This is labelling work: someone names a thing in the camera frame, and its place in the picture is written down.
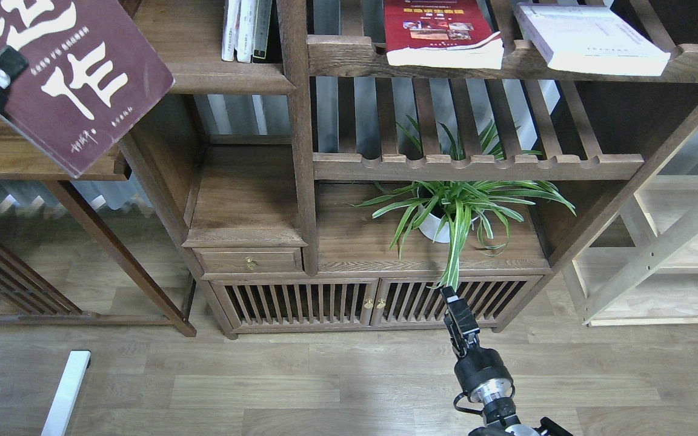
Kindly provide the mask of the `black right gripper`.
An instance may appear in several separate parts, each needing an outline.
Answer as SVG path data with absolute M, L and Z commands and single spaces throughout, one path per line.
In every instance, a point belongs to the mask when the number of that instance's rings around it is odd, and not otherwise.
M 513 379 L 498 351 L 479 345 L 477 335 L 481 329 L 467 303 L 451 286 L 441 286 L 440 294 L 447 307 L 444 325 L 457 357 L 454 372 L 462 387 L 453 400 L 454 405 L 463 398 L 485 405 L 502 398 L 511 399 L 515 394 Z

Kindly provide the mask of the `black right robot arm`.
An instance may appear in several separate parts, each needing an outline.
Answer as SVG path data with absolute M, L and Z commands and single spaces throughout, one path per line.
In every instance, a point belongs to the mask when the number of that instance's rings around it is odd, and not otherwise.
M 438 289 L 448 309 L 444 323 L 451 336 L 457 362 L 455 376 L 462 392 L 454 398 L 457 411 L 482 416 L 484 425 L 471 435 L 568 435 L 548 417 L 538 428 L 520 422 L 513 403 L 513 378 L 498 351 L 483 348 L 477 335 L 480 328 L 467 303 L 450 286 Z

